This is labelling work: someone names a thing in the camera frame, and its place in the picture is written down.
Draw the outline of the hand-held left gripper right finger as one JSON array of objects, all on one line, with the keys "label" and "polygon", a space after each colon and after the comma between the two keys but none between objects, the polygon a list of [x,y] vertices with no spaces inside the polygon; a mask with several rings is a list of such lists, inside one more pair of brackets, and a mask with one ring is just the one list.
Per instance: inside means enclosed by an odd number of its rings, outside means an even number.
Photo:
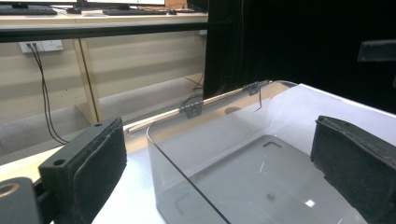
[{"label": "hand-held left gripper right finger", "polygon": [[396,224],[396,146],[320,116],[310,160],[368,224]]}]

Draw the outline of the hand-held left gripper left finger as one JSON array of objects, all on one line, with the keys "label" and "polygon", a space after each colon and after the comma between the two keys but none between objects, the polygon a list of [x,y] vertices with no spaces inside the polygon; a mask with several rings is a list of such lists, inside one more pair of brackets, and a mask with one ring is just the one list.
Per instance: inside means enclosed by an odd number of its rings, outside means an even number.
[{"label": "hand-held left gripper left finger", "polygon": [[122,120],[97,123],[39,165],[43,218],[55,224],[91,224],[126,167]]}]

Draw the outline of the black curtain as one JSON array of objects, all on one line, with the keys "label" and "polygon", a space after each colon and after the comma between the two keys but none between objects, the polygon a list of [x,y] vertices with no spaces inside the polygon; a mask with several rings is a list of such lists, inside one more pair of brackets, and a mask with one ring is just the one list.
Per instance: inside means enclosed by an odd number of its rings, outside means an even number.
[{"label": "black curtain", "polygon": [[287,80],[396,114],[396,63],[358,60],[384,39],[396,0],[208,0],[204,96]]}]

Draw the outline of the long wooden desk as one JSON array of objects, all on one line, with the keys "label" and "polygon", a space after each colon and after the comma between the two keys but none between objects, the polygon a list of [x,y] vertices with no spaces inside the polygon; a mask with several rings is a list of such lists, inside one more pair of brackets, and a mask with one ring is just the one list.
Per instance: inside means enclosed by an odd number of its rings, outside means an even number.
[{"label": "long wooden desk", "polygon": [[[146,17],[0,16],[0,123],[77,108],[90,123],[104,99],[205,68],[203,13]],[[61,40],[59,51],[23,53],[20,42]]]}]

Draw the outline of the black keyboard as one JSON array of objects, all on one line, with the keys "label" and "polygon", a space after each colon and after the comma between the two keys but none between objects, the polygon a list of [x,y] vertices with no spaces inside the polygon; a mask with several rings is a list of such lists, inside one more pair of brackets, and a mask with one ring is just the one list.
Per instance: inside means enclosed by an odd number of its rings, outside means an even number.
[{"label": "black keyboard", "polygon": [[51,7],[0,6],[0,16],[57,15]]},{"label": "black keyboard", "polygon": [[143,9],[104,9],[103,14],[107,16],[148,16],[166,15],[167,11],[143,10]]}]

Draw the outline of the computer monitor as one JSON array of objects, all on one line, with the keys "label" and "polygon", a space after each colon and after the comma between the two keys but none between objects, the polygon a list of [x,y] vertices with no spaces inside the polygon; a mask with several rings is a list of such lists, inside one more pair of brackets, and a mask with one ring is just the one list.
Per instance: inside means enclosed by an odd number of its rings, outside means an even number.
[{"label": "computer monitor", "polygon": [[90,7],[164,7],[165,0],[82,0]]},{"label": "computer monitor", "polygon": [[0,0],[0,6],[29,7],[29,6],[73,6],[79,0]]}]

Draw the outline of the white wall socket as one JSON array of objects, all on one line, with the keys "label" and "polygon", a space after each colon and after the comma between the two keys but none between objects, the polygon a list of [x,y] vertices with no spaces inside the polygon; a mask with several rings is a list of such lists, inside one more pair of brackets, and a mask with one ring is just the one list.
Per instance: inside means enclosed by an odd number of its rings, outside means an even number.
[{"label": "white wall socket", "polygon": [[64,49],[61,40],[27,41],[20,42],[19,45],[23,53],[32,53],[33,50],[37,50],[38,52],[50,52]]}]

